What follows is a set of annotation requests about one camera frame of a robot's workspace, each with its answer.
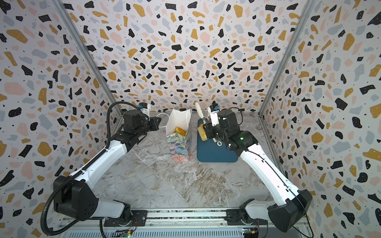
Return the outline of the small yellow bread roll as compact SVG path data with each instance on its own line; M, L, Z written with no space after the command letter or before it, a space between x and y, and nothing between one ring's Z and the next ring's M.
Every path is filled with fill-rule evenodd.
M176 128L175 128L175 133L178 133L178 134L180 134L180 135L182 135L182 136L186 136L187 131L184 130L184 129L182 129L182 128L180 128L180 127L176 127Z

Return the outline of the cream tongs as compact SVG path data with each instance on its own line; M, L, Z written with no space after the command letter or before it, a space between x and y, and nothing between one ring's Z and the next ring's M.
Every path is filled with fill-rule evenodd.
M201 106L199 105L198 102L195 102L195 109L197 111L198 116L202 120L203 128L205 129L206 135L208 140L212 139L218 146L222 146L222 142L219 140L219 124L215 127L212 126L210 118L209 118L209 113L207 117L204 116L203 111L201 109Z

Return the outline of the pale rectangular pastry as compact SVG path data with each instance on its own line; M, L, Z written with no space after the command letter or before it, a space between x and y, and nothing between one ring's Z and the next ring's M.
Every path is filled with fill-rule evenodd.
M197 127L197 131L202 141L208 140L205 129L203 128L203 124Z

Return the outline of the floral paper bag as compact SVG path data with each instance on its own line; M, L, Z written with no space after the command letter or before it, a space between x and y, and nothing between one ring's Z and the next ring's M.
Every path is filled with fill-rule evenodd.
M191 151L191 131L190 131L190 120L191 120L192 110L188 109L185 111L172 110L170 114L159 113L159 115L168 116L168 121L165 126L160 128L165 128L167 142L172 156L173 161L177 162L187 162L190 160ZM187 131L186 136L182 136L175 133L175 128L180 127Z

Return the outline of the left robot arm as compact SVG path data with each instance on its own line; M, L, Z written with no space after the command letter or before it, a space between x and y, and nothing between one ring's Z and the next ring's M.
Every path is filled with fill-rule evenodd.
M157 131L159 117L149 117L140 110L130 110L124 114L124 124L109 140L109 146L82 166L74 179L59 176L54 181L57 195L53 199L56 212L79 221L95 218L113 218L123 223L131 220L129 204L116 200L102 200L93 190L97 182L136 144L139 144L151 131Z

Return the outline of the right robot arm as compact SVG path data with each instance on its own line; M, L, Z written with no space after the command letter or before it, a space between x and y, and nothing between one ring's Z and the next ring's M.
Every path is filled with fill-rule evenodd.
M273 201L255 199L242 205L243 220L271 221L276 228L287 232L307 216L313 197L308 190L300 190L275 166L249 131L240 128L231 109L209 110L208 118L199 129L204 140L221 142L246 162L270 192Z

